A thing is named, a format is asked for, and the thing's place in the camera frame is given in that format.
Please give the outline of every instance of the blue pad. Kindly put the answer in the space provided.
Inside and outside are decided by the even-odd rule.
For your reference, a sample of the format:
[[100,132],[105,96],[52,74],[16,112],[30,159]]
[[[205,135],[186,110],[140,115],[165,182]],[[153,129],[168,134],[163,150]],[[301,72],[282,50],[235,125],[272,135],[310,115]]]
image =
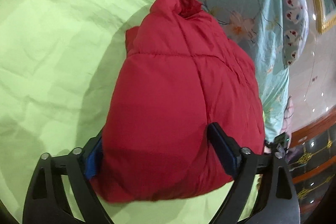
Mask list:
[[240,146],[234,138],[227,136],[221,126],[216,122],[208,125],[207,136],[225,173],[235,179],[238,176],[242,160]]
[[95,145],[90,155],[87,157],[87,160],[85,162],[84,175],[88,180],[92,179],[95,175],[98,174],[102,159],[103,159],[103,146],[102,141],[100,139],[99,142]]

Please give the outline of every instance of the green bed sheet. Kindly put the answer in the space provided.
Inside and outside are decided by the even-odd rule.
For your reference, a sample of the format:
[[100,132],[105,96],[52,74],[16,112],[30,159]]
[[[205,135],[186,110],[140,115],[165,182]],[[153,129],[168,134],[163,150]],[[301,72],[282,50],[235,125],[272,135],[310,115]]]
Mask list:
[[[104,125],[125,30],[139,25],[153,2],[0,0],[0,199],[19,222],[39,156],[67,154]],[[241,218],[251,213],[257,179]],[[117,224],[206,224],[231,185],[184,200],[102,203]]]

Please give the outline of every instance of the pillow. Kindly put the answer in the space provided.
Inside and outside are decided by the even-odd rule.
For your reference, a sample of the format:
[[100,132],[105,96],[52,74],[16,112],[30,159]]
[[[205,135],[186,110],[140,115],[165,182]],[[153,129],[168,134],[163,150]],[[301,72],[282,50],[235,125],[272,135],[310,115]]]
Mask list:
[[283,56],[284,65],[292,65],[303,52],[308,36],[306,0],[283,2]]
[[106,201],[190,198],[231,181],[207,140],[211,122],[262,152],[253,62],[201,3],[156,0],[126,49],[91,180]]

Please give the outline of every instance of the bolt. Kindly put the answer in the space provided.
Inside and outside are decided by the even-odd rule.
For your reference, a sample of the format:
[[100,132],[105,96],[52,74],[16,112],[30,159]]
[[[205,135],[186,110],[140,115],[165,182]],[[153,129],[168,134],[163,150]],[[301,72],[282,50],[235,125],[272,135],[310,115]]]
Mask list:
[[82,149],[80,147],[77,147],[74,150],[72,150],[72,153],[75,154],[75,155],[78,155],[78,154],[82,153]]
[[243,148],[241,149],[241,152],[242,152],[243,154],[245,154],[245,155],[249,155],[249,154],[251,154],[251,150],[250,150],[249,148],[247,148],[247,147],[243,147]]
[[41,155],[41,159],[46,160],[47,158],[49,158],[49,153],[43,153]]
[[277,157],[278,159],[282,159],[282,154],[280,152],[275,152],[275,157]]

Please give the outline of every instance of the patterned pillowcase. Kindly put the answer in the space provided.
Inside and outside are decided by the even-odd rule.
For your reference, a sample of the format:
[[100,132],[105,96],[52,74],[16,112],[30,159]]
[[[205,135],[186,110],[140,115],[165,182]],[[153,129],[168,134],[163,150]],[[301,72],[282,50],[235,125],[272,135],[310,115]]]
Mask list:
[[308,36],[306,0],[283,1],[283,56],[284,65],[292,65],[305,47]]

